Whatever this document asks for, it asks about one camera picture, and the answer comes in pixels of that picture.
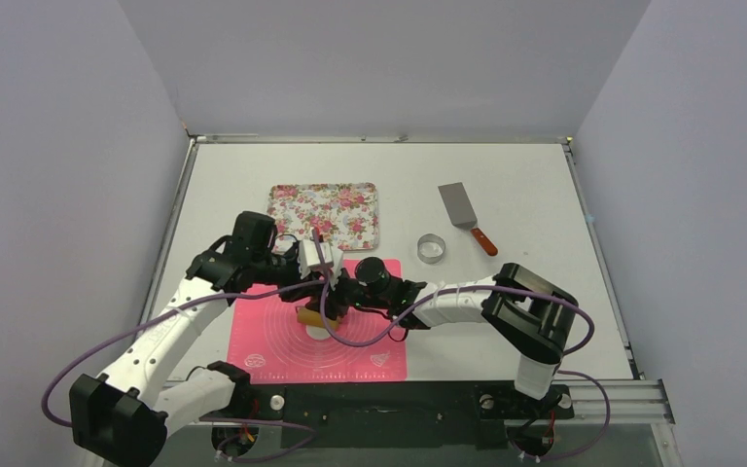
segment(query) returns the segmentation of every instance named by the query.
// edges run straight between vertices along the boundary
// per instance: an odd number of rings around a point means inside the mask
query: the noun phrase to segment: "metal frame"
[[[343,136],[343,137],[275,137],[275,136],[260,136],[257,134],[205,134],[191,136],[188,153],[186,156],[185,164],[182,169],[182,174],[179,179],[179,183],[176,190],[176,195],[173,200],[173,209],[170,214],[167,226],[165,228],[164,236],[161,241],[161,248],[159,257],[154,269],[153,279],[151,281],[150,289],[148,290],[147,301],[142,310],[141,322],[145,322],[149,319],[153,312],[154,301],[159,291],[161,277],[164,272],[164,265],[166,263],[167,255],[170,252],[170,245],[173,241],[173,236],[178,223],[179,215],[182,210],[182,204],[185,199],[185,194],[190,184],[193,167],[196,162],[196,153],[198,151],[198,145],[200,144],[331,144],[331,143],[398,143],[398,144],[410,144],[410,143],[450,143],[450,144],[474,144],[474,143],[547,143],[547,144],[560,144],[562,145],[563,152],[565,154],[566,163],[571,177],[574,182],[575,190],[580,201],[580,206],[583,209],[583,213],[587,216],[587,227],[588,234],[591,238],[594,251],[597,256],[597,261],[600,266],[600,272],[603,275],[605,281],[606,290],[609,294],[609,299],[612,304],[612,309],[617,319],[618,327],[620,329],[622,343],[626,349],[626,354],[629,357],[629,361],[632,364],[632,369],[635,373],[635,380],[604,380],[601,381],[603,386],[606,388],[606,392],[611,400],[611,423],[638,423],[638,424],[651,424],[653,432],[655,434],[655,441],[658,444],[658,452],[663,466],[667,467],[681,467],[682,461],[680,459],[677,445],[674,441],[673,433],[671,431],[671,424],[674,423],[674,418],[671,412],[671,408],[668,404],[668,398],[665,395],[665,391],[660,380],[644,380],[643,376],[636,370],[636,364],[631,353],[630,341],[625,330],[625,324],[620,311],[620,306],[617,302],[617,296],[614,292],[614,286],[609,275],[605,257],[603,256],[602,249],[599,245],[596,231],[593,225],[593,218],[588,213],[586,200],[583,197],[582,189],[580,188],[580,182],[578,180],[577,171],[574,167],[575,161],[572,154],[569,143],[571,137],[558,137],[558,138],[519,138],[519,137],[490,137],[490,138],[456,138],[456,137],[431,137],[431,136],[411,136],[400,134],[394,136]],[[562,381],[571,386],[575,413],[577,417],[572,420],[561,420],[563,424],[599,424],[602,423],[605,413],[605,405],[603,403],[602,395],[596,386],[587,381]],[[199,426],[211,426],[213,423],[210,422],[196,422],[194,425]]]

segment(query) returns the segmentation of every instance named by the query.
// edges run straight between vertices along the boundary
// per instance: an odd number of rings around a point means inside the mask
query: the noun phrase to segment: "baking mat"
[[[267,215],[276,220],[276,251],[313,227],[342,250],[371,250],[379,244],[379,195],[373,183],[276,185],[270,189]]]
[[[392,274],[402,275],[399,260],[384,262]],[[345,260],[351,275],[357,263]],[[248,293],[273,288],[254,286]],[[228,362],[250,373],[254,383],[404,381],[408,376],[404,342],[386,337],[367,347],[343,345],[324,329],[306,329],[296,320],[296,306],[305,303],[307,299],[285,304],[278,297],[236,300]],[[351,308],[338,332],[352,341],[367,341],[387,325],[378,314]],[[396,329],[392,335],[399,339],[403,332]]]

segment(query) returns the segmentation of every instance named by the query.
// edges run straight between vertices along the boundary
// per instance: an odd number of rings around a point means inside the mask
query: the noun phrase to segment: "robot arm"
[[[549,301],[534,300],[523,309],[517,304],[523,297],[469,289],[500,285],[576,304],[570,295],[527,269],[506,264],[498,274],[479,281],[438,286],[393,277],[381,260],[367,258],[357,266],[356,278],[351,278],[341,267],[341,251],[304,240],[276,255],[271,253],[275,236],[274,221],[268,216],[240,214],[232,235],[223,236],[194,258],[161,314],[201,297],[241,293],[256,283],[286,287],[314,281],[321,277],[316,254],[316,248],[321,248],[334,272],[325,309],[330,319],[343,316],[351,306],[378,308],[396,317],[412,304],[427,300],[399,325],[429,329],[448,323],[488,322],[522,353],[515,389],[535,399],[548,390],[574,314]],[[285,302],[309,299],[306,307],[315,312],[321,291],[315,282],[286,290],[279,297]],[[182,426],[206,413],[242,405],[245,401],[237,399],[243,391],[237,389],[249,385],[250,376],[221,362],[161,392],[193,342],[232,301],[223,297],[181,309],[146,330],[98,377],[81,375],[70,389],[76,444],[123,467],[147,466],[166,438]]]

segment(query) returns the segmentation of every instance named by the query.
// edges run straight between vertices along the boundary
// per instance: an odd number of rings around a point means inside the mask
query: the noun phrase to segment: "pink silicone mat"
[[[384,260],[394,275],[402,275],[399,260]],[[353,274],[355,260],[346,260]],[[248,293],[273,289],[254,286]],[[367,347],[349,347],[328,337],[324,329],[310,328],[296,320],[296,306],[307,300],[285,304],[278,297],[235,302],[228,362],[251,374],[251,382],[367,382],[403,381],[408,376],[404,342],[385,338]],[[379,334],[388,321],[374,313],[351,308],[338,332],[353,341],[366,341]],[[395,329],[399,339],[404,330]]]

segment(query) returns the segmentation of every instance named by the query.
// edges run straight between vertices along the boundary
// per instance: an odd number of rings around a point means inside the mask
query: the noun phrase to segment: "white logo on mat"
[[[382,368],[382,365],[385,364],[386,361],[388,361],[388,357],[391,356],[391,352],[385,352],[385,353],[377,353],[376,355],[371,355],[371,363],[374,365],[377,365],[379,368]]]
[[[248,368],[259,368],[265,365],[265,357],[258,353],[251,353],[245,357],[245,366]]]

